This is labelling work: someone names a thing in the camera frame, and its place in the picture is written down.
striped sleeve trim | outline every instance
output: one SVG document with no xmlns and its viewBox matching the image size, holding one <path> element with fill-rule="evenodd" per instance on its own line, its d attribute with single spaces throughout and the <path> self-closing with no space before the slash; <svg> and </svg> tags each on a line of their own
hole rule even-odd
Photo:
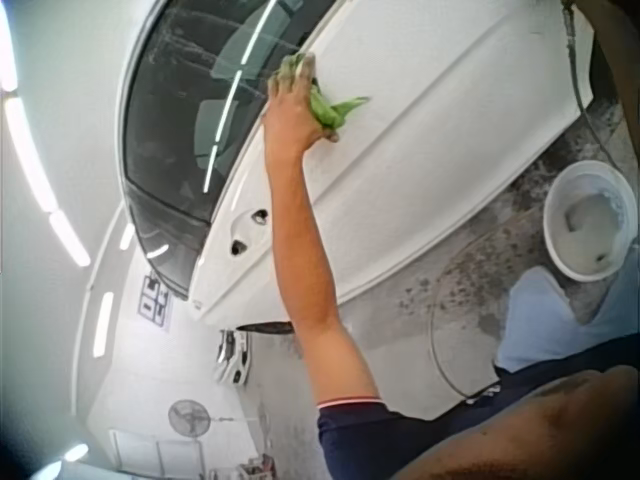
<svg viewBox="0 0 640 480">
<path fill-rule="evenodd" d="M 334 407 L 336 405 L 348 405 L 351 403 L 384 403 L 379 397 L 342 397 L 327 400 L 318 404 L 318 408 Z"/>
</svg>

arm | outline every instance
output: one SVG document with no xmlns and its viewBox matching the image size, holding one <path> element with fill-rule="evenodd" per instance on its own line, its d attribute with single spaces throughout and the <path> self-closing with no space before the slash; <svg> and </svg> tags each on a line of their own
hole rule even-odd
<svg viewBox="0 0 640 480">
<path fill-rule="evenodd" d="M 265 158 L 278 287 L 302 346 L 316 402 L 377 398 L 369 368 L 340 322 L 331 268 L 304 180 L 304 152 L 324 136 L 309 110 L 313 68 L 308 57 L 295 79 L 281 74 L 269 82 Z"/>
</svg>

framed picture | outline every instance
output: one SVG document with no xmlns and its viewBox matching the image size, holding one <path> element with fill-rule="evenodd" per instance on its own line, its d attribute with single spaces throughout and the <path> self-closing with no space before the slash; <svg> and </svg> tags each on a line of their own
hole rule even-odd
<svg viewBox="0 0 640 480">
<path fill-rule="evenodd" d="M 165 330 L 169 329 L 171 293 L 158 277 L 145 275 L 138 302 L 138 315 Z"/>
</svg>

navy shirt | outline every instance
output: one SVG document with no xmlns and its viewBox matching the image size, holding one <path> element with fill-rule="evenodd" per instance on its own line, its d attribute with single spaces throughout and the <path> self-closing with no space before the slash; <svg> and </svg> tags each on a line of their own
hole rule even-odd
<svg viewBox="0 0 640 480">
<path fill-rule="evenodd" d="M 320 444 L 334 480 L 386 480 L 434 445 L 479 425 L 549 382 L 584 370 L 604 372 L 617 365 L 640 368 L 638 334 L 513 374 L 499 371 L 499 389 L 496 385 L 485 389 L 473 404 L 460 403 L 432 421 L 391 412 L 382 402 L 322 408 L 318 419 Z"/>
</svg>

hand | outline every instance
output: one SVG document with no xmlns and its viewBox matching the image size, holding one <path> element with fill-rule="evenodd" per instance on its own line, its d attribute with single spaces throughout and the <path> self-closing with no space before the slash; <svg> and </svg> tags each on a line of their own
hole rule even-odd
<svg viewBox="0 0 640 480">
<path fill-rule="evenodd" d="M 334 138 L 332 132 L 323 132 L 311 113 L 315 57 L 304 58 L 299 75 L 293 66 L 285 67 L 269 79 L 269 105 L 262 120 L 268 168 L 301 163 L 304 152 L 314 143 L 323 137 Z"/>
</svg>

